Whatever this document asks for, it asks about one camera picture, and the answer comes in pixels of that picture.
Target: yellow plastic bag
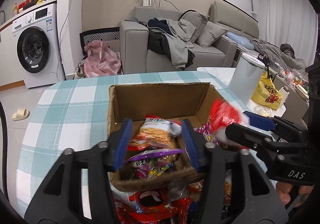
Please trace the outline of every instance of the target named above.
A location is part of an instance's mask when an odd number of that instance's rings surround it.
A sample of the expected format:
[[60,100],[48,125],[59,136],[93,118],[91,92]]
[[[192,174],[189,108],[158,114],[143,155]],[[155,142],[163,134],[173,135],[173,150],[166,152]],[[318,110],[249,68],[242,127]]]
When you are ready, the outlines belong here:
[[277,110],[280,107],[282,95],[276,90],[273,82],[265,71],[251,97],[256,103]]

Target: slipper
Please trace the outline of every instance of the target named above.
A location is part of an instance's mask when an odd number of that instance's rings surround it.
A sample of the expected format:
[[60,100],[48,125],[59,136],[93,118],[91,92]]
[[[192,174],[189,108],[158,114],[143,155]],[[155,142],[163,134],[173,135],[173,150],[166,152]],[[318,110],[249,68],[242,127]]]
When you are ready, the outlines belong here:
[[30,115],[30,111],[27,109],[19,108],[16,113],[12,115],[13,121],[26,119]]

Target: faucet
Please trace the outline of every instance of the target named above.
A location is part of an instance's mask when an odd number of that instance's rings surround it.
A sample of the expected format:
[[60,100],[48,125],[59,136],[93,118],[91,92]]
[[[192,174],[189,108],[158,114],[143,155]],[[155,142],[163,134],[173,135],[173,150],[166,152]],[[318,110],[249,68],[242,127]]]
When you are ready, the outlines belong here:
[[1,10],[0,13],[2,12],[3,12],[3,19],[2,19],[1,25],[5,23],[5,12],[4,10]]

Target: white cabinet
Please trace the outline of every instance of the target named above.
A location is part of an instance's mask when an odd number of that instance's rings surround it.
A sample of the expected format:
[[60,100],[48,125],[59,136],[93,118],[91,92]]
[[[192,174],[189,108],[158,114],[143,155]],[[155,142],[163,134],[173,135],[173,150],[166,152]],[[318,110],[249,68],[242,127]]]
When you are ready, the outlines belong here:
[[12,24],[0,31],[0,37],[0,85],[23,80],[17,55],[17,43],[12,34]]

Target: washing machine door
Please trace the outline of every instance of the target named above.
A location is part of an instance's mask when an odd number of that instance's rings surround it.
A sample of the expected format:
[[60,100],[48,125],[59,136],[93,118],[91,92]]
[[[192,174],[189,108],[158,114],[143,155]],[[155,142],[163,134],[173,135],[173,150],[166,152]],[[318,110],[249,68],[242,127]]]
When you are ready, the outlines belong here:
[[17,44],[17,53],[22,67],[30,73],[38,73],[46,66],[49,56],[49,40],[38,28],[25,29]]

